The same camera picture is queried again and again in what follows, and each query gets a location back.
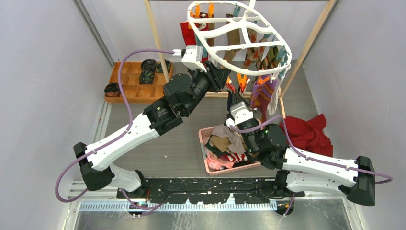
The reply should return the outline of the maroon purple orange striped sock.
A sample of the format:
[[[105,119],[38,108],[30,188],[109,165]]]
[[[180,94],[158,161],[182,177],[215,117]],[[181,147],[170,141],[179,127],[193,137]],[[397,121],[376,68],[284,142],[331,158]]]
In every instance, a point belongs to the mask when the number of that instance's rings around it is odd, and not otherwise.
[[[259,109],[261,113],[261,122],[265,122],[269,117],[267,106],[273,93],[273,86],[271,86],[272,80],[273,79],[270,75],[261,75],[258,76],[253,83],[250,107],[253,109]]]

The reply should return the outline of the white plastic clip hanger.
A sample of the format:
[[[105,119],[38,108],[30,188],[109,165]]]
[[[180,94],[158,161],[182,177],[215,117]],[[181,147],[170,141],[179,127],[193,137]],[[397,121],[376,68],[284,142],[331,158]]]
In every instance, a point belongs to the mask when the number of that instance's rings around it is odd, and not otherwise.
[[[187,45],[182,62],[190,69],[208,72],[205,58],[227,71],[249,76],[268,75],[282,81],[291,67],[292,54],[285,39],[255,9],[254,0],[194,1],[187,8],[187,26],[196,42]],[[247,51],[256,70],[232,64],[235,51]]]

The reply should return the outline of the grey beige sock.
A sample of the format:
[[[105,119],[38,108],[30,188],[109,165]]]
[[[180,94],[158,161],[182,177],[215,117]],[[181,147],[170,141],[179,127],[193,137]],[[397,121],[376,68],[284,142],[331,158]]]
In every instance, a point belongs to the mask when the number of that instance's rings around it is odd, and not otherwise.
[[[239,134],[232,132],[229,127],[224,125],[216,126],[211,135],[219,136],[222,138],[228,138],[231,144],[228,146],[230,153],[243,154],[245,153],[242,138]]]

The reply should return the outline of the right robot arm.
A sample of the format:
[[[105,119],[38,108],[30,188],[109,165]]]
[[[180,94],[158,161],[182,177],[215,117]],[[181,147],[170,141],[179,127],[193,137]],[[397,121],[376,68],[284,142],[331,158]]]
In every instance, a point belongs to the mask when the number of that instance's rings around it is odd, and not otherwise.
[[[247,158],[277,170],[273,190],[278,196],[304,191],[338,193],[358,205],[375,205],[375,170],[370,158],[337,159],[294,147],[277,124],[260,124],[238,93],[228,93],[227,110],[226,125],[241,134]]]

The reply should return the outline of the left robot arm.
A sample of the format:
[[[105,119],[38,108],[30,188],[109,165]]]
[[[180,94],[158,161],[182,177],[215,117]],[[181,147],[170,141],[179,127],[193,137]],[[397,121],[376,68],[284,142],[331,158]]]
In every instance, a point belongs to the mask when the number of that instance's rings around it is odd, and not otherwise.
[[[173,75],[163,86],[164,95],[125,127],[96,143],[80,142],[74,146],[89,191],[112,186],[124,189],[135,198],[146,194],[147,186],[139,170],[125,170],[113,162],[138,145],[180,125],[208,92],[219,92],[225,87],[231,71],[218,68],[210,61],[204,66],[206,71],[189,70],[188,74]]]

